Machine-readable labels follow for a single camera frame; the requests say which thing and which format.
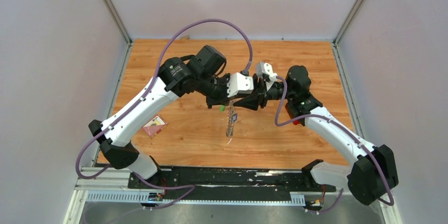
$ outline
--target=wooden table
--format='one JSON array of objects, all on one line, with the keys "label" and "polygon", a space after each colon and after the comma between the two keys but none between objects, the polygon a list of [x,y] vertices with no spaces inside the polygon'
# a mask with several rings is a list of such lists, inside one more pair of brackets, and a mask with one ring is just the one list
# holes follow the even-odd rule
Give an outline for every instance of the wooden table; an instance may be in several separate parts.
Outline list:
[{"label": "wooden table", "polygon": [[[114,113],[128,103],[150,80],[167,40],[136,40],[115,103]],[[196,54],[211,45],[227,57],[225,72],[241,71],[248,60],[248,49],[239,40],[178,40],[165,58]],[[329,42],[252,41],[253,66],[264,61],[275,72],[286,76],[288,69],[304,65],[312,80],[311,93],[329,111],[352,128],[341,82]],[[276,127],[274,115],[279,101],[270,101],[258,111],[236,108],[238,120],[230,144],[226,137],[227,111],[219,106],[208,109],[200,93],[184,95],[160,111],[168,122],[154,138],[141,129],[133,143],[160,165],[225,167],[265,167],[300,169],[321,158],[333,164],[346,164],[344,158],[317,133],[301,125]],[[283,108],[279,121],[289,119]],[[107,162],[100,155],[98,162]]]}]

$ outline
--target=wooden tabletop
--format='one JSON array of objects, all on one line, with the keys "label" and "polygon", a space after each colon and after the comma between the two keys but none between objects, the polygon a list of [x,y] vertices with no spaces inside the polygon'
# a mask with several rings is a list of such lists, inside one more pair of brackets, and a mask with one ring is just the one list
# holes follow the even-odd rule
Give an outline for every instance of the wooden tabletop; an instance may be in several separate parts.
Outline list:
[{"label": "wooden tabletop", "polygon": [[[114,113],[128,103],[150,80],[157,58],[167,40],[136,40],[119,89]],[[239,40],[177,40],[165,58],[196,54],[211,45],[227,57],[225,72],[241,71],[248,60],[248,49]],[[293,65],[306,66],[312,80],[311,93],[342,123],[352,128],[344,93],[329,42],[252,41],[253,66],[264,61],[278,75],[286,76]],[[223,167],[265,167],[300,169],[320,158],[333,164],[346,164],[344,158],[317,133],[301,125],[276,127],[274,116],[279,101],[269,101],[258,111],[236,107],[232,141],[226,137],[227,110],[208,109],[206,98],[194,92],[171,103],[159,115],[168,122],[154,138],[142,129],[132,142],[143,154],[160,165]],[[279,122],[288,120],[283,108]],[[100,155],[99,163],[107,162]]]}]

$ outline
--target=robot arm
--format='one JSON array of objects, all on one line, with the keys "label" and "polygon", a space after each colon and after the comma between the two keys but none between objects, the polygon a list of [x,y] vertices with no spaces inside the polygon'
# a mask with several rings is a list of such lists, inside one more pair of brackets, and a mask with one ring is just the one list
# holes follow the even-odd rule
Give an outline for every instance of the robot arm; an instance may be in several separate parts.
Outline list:
[{"label": "robot arm", "polygon": [[[89,124],[93,135],[109,130],[97,141],[105,158],[116,169],[129,168],[144,179],[158,172],[158,165],[150,157],[139,154],[132,145],[132,136],[158,111],[166,105],[198,91],[206,97],[208,108],[214,105],[228,105],[232,99],[237,107],[257,110],[264,108],[268,100],[279,100],[284,84],[276,81],[277,74],[268,63],[256,65],[256,74],[252,77],[243,73],[216,75],[221,66],[225,67],[226,58],[211,46],[204,46],[197,55],[167,59],[160,67],[154,87],[144,96],[149,84],[113,117],[103,122],[94,120]],[[315,114],[337,120],[310,93],[311,80],[303,66],[292,66],[286,77],[287,112],[292,118],[305,114]],[[117,116],[127,112],[128,108],[140,99],[141,102],[113,127]],[[363,204],[371,204],[386,193],[378,178],[378,172],[366,152],[353,139],[334,124],[317,117],[306,117],[294,124],[302,124],[319,133],[344,156],[349,166],[333,165],[316,160],[302,168],[318,184],[329,184],[349,189]],[[350,132],[363,144],[381,165],[391,188],[398,184],[393,152],[385,145],[375,147],[372,143]]]}]

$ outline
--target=white wall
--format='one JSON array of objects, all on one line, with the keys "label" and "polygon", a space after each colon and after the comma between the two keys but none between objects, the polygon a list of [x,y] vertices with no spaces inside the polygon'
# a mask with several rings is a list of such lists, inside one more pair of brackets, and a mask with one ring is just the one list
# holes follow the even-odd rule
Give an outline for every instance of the white wall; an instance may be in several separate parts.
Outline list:
[{"label": "white wall", "polygon": [[61,223],[87,125],[105,117],[125,43],[102,0],[0,7],[0,222]]},{"label": "white wall", "polygon": [[367,0],[340,47],[368,139],[394,150],[403,223],[446,223],[448,0]]},{"label": "white wall", "polygon": [[[132,38],[170,38],[204,18],[237,24],[252,39],[332,39],[355,0],[112,0]],[[240,38],[213,23],[193,38]]]}]

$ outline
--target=gray floor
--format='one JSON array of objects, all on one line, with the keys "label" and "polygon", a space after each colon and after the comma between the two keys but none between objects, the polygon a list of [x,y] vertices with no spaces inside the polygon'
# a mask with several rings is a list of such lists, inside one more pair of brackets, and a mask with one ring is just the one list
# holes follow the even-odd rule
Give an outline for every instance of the gray floor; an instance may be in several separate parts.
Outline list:
[{"label": "gray floor", "polygon": [[[327,195],[325,204],[330,206],[335,196]],[[89,202],[85,207],[85,222],[88,224],[108,223],[123,213],[141,208],[135,203]],[[304,213],[299,207],[263,206],[204,206],[177,204],[161,210],[137,210],[119,220],[116,224],[129,223],[175,223],[175,224],[232,224],[232,223],[384,223],[378,203],[367,207],[352,196],[343,196],[339,205],[331,212],[315,216]]]}]

